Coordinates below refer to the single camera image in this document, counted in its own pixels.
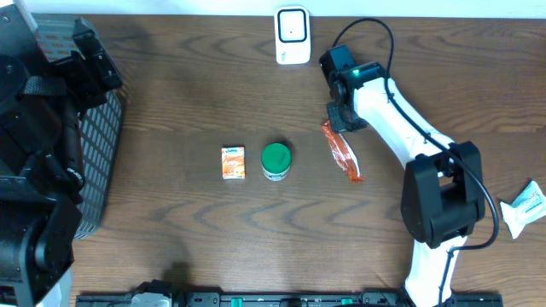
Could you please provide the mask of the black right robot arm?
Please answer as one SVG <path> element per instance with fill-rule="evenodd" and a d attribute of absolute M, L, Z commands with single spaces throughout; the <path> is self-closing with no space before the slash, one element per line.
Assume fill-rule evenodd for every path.
<path fill-rule="evenodd" d="M 371 126 L 404 168 L 401 214 L 414 239 L 406 301 L 452 303 L 458 250 L 485 215 L 479 150 L 435 130 L 379 63 L 358 65 L 345 45 L 328 49 L 319 63 L 333 99 L 327 108 L 334 137 Z"/>

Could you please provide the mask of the orange candy bar wrapper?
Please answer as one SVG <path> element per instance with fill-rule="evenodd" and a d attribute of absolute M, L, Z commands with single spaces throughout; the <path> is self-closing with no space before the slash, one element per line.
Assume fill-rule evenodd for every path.
<path fill-rule="evenodd" d="M 322 132 L 328 140 L 331 153 L 338 167 L 348 176 L 352 183 L 362 183 L 363 176 L 351 146 L 342 134 L 333 130 L 330 120 L 322 124 Z"/>

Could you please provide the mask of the teal wipes packet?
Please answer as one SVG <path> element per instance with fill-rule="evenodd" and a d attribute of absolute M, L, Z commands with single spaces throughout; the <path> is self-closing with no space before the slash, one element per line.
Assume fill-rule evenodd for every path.
<path fill-rule="evenodd" d="M 515 240 L 524 227 L 545 216 L 545 195 L 535 181 L 521 191 L 511 204 L 501 201 L 502 218 Z"/>

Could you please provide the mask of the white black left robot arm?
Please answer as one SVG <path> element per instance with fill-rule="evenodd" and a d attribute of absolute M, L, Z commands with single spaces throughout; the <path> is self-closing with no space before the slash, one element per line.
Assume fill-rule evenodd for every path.
<path fill-rule="evenodd" d="M 67 306 L 120 132 L 122 75 L 84 18 L 1 4 L 1 303 Z"/>

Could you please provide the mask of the green lid jar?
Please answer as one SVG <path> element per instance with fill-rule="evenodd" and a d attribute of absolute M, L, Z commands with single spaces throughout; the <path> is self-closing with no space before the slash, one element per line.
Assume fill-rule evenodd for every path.
<path fill-rule="evenodd" d="M 271 181 L 281 181 L 291 168 L 292 154 L 290 149 L 281 143 L 271 143 L 262 151 L 261 165 L 264 176 Z"/>

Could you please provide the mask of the small orange snack box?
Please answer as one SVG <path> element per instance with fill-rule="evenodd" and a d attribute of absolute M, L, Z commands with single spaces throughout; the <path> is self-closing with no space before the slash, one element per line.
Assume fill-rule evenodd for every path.
<path fill-rule="evenodd" d="M 245 179 L 245 148 L 229 147 L 221 149 L 223 179 Z"/>

